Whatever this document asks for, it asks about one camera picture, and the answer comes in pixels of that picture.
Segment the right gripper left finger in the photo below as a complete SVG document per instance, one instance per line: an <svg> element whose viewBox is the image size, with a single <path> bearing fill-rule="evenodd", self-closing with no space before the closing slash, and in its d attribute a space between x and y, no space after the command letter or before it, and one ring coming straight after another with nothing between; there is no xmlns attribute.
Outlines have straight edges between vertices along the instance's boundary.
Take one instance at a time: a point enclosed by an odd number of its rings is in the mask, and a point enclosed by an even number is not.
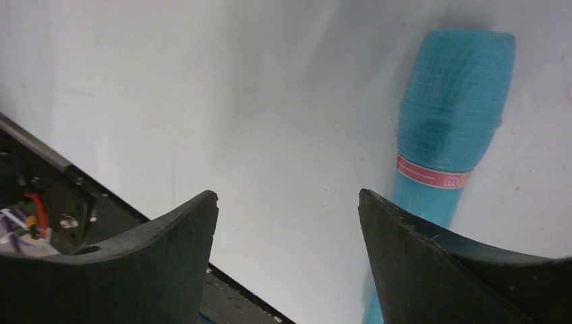
<svg viewBox="0 0 572 324"><path fill-rule="evenodd" d="M213 236L210 190L71 255L1 255L2 323L195 323Z"/></svg>

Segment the teal blue microphone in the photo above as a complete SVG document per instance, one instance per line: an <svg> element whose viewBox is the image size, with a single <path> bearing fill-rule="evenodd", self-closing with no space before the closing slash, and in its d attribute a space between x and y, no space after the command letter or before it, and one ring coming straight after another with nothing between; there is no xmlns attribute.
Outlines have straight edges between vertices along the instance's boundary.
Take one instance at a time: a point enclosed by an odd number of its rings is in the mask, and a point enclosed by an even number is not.
<svg viewBox="0 0 572 324"><path fill-rule="evenodd" d="M433 30L400 105L391 201L449 227L502 122L517 43L508 32Z"/></svg>

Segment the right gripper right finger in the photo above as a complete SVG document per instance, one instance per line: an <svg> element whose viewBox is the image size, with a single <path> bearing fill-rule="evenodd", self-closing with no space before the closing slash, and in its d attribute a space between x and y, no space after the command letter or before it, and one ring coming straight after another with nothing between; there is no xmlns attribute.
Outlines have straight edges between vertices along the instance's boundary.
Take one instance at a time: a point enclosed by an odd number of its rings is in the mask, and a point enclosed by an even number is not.
<svg viewBox="0 0 572 324"><path fill-rule="evenodd" d="M463 237L369 189L359 218L386 323L570 323L571 259Z"/></svg>

